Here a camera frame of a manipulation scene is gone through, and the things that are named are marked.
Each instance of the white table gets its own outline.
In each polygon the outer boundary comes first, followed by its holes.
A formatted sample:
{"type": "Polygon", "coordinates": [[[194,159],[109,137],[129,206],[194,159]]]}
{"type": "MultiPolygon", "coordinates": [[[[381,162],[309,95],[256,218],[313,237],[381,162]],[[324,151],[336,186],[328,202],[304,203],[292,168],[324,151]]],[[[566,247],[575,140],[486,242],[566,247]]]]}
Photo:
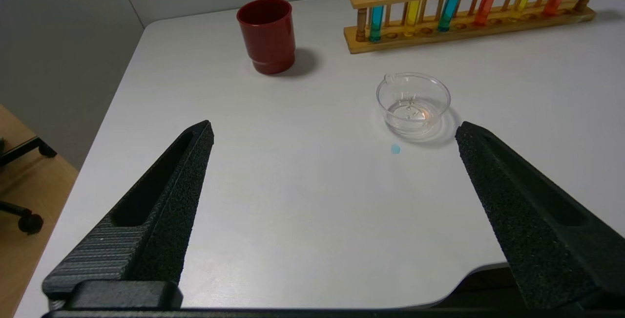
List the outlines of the white table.
{"type": "Polygon", "coordinates": [[[452,96],[447,122],[493,131],[625,235],[625,4],[594,22],[350,55],[348,0],[293,2],[297,67],[256,73],[235,11],[158,21],[132,57],[17,312],[176,136],[215,132],[180,288],[183,306],[398,307],[444,298],[505,262],[451,138],[384,126],[385,72],[452,96]],[[399,155],[391,146],[402,148],[399,155]]]}

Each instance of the red cup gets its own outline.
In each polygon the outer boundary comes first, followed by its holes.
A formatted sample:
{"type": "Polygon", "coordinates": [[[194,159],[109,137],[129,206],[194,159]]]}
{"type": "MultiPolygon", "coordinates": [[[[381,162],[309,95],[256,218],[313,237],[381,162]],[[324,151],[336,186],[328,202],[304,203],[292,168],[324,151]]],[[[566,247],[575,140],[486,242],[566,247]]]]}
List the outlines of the red cup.
{"type": "Polygon", "coordinates": [[[245,47],[259,73],[275,74],[295,62],[291,5],[286,0],[254,0],[236,13],[245,47]]]}

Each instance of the chair wheel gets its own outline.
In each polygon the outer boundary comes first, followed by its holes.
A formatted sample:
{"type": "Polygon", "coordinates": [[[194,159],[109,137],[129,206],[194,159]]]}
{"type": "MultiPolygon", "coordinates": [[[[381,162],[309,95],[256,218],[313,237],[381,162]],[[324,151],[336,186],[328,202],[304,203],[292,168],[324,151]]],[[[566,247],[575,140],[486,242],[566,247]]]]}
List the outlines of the chair wheel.
{"type": "Polygon", "coordinates": [[[18,221],[18,228],[20,231],[27,233],[28,235],[38,233],[43,226],[43,218],[39,214],[25,215],[18,221]]]}
{"type": "Polygon", "coordinates": [[[47,158],[52,158],[53,156],[56,156],[56,151],[50,148],[47,144],[43,144],[40,146],[40,154],[42,156],[47,156],[47,158]]]}

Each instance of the yellow liquid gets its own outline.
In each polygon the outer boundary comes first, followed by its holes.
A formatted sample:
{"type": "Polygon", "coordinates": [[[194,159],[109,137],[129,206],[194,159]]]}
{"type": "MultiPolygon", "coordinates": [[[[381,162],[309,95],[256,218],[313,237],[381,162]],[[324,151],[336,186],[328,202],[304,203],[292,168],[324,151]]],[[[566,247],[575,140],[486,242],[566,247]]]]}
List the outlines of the yellow liquid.
{"type": "Polygon", "coordinates": [[[406,37],[411,37],[415,34],[417,16],[419,15],[420,5],[421,0],[413,0],[408,4],[408,11],[406,11],[406,22],[404,22],[404,36],[406,37]]]}
{"type": "Polygon", "coordinates": [[[527,5],[527,1],[528,0],[516,0],[514,2],[514,11],[513,11],[513,17],[514,18],[520,18],[521,15],[523,14],[523,9],[525,9],[525,5],[527,5]]]}

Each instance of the yellow liquid test tube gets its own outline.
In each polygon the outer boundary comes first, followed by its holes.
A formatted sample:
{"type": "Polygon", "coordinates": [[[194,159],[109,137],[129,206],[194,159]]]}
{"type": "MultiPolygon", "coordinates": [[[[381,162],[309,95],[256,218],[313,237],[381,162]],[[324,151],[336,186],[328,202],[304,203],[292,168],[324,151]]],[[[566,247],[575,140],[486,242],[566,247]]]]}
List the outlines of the yellow liquid test tube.
{"type": "Polygon", "coordinates": [[[406,23],[404,24],[404,36],[406,37],[411,37],[415,34],[420,6],[421,0],[413,0],[412,2],[408,3],[408,11],[406,11],[406,23]]]}
{"type": "Polygon", "coordinates": [[[514,2],[513,19],[520,19],[523,15],[523,9],[527,5],[528,0],[516,0],[514,2]]]}
{"type": "Polygon", "coordinates": [[[415,35],[417,22],[419,21],[419,11],[422,4],[424,5],[423,0],[413,0],[408,2],[406,17],[404,18],[404,36],[411,37],[415,35]]]}

